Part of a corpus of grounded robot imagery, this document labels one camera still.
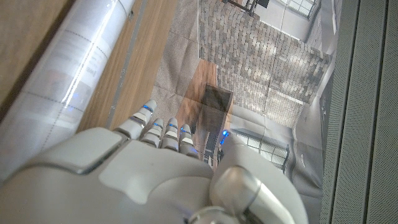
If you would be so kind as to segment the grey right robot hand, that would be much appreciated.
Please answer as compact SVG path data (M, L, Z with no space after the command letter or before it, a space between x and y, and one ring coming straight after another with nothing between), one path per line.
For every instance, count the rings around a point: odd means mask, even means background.
M294 185L225 130L213 169L175 118L147 103L36 155L1 186L2 223L307 223Z

